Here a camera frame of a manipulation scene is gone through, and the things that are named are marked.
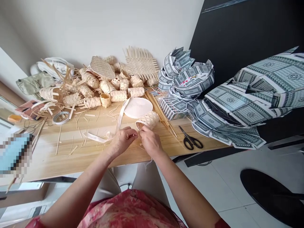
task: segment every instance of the green bag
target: green bag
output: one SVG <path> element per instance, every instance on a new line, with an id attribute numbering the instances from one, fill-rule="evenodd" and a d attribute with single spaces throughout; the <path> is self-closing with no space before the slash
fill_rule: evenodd
<path id="1" fill-rule="evenodd" d="M 53 86 L 54 79 L 48 73 L 41 72 L 27 78 L 18 79 L 16 84 L 24 94 L 33 95 L 37 99 L 41 99 L 39 90 L 44 87 Z"/>

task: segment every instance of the red floral clothing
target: red floral clothing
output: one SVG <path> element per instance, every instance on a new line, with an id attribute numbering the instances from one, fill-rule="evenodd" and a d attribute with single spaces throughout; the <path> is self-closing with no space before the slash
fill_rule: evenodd
<path id="1" fill-rule="evenodd" d="M 44 227 L 39 222 L 39 219 L 40 217 L 34 218 L 26 228 Z M 185 224 L 171 209 L 167 208 L 153 197 L 136 189 L 126 190 L 97 205 L 91 204 L 78 227 L 186 228 Z"/>

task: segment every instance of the tape roll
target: tape roll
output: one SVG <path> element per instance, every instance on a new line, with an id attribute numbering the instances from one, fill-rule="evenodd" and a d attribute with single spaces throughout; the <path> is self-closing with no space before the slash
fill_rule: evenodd
<path id="1" fill-rule="evenodd" d="M 67 118 L 63 121 L 57 121 L 58 117 L 61 115 L 64 115 L 64 114 L 67 114 Z M 57 125 L 65 124 L 69 121 L 69 115 L 70 115 L 70 113 L 67 111 L 59 112 L 53 117 L 53 123 L 57 124 Z"/>

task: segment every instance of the white wall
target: white wall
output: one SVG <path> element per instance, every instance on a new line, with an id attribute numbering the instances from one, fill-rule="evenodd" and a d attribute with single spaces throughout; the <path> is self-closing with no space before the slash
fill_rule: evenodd
<path id="1" fill-rule="evenodd" d="M 2 0 L 0 10 L 39 58 L 62 57 L 76 66 L 93 55 L 148 49 L 159 67 L 175 47 L 189 48 L 203 0 Z"/>
<path id="2" fill-rule="evenodd" d="M 0 48 L 23 70 L 26 74 L 15 75 L 14 79 L 24 78 L 30 75 L 30 67 L 39 60 L 35 54 L 30 51 L 19 34 L 15 31 L 8 20 L 0 13 Z"/>

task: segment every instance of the white ribbon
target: white ribbon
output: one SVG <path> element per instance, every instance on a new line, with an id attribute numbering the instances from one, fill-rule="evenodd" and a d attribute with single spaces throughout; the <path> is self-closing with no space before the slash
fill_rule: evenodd
<path id="1" fill-rule="evenodd" d="M 119 131 L 119 129 L 120 129 L 121 121 L 122 121 L 123 115 L 124 115 L 124 109 L 125 109 L 126 106 L 128 105 L 129 100 L 130 100 L 130 98 L 127 99 L 127 100 L 123 103 L 123 106 L 122 106 L 122 108 L 121 108 L 121 110 L 120 110 L 119 117 L 118 117 L 118 121 L 117 121 L 117 124 L 116 124 L 115 133 L 116 133 L 117 131 Z M 98 136 L 96 136 L 96 135 L 92 135 L 92 134 L 89 133 L 89 132 L 84 132 L 83 135 L 84 135 L 85 137 L 88 137 L 88 138 L 91 139 L 91 140 L 94 140 L 94 141 L 97 141 L 97 142 L 100 142 L 100 143 L 106 143 L 106 142 L 112 140 L 113 137 L 114 137 L 114 134 L 112 134 L 112 133 L 109 132 L 109 131 L 108 131 L 107 134 L 106 134 L 107 139 L 103 139 L 103 138 L 100 138 L 100 137 L 98 137 Z"/>

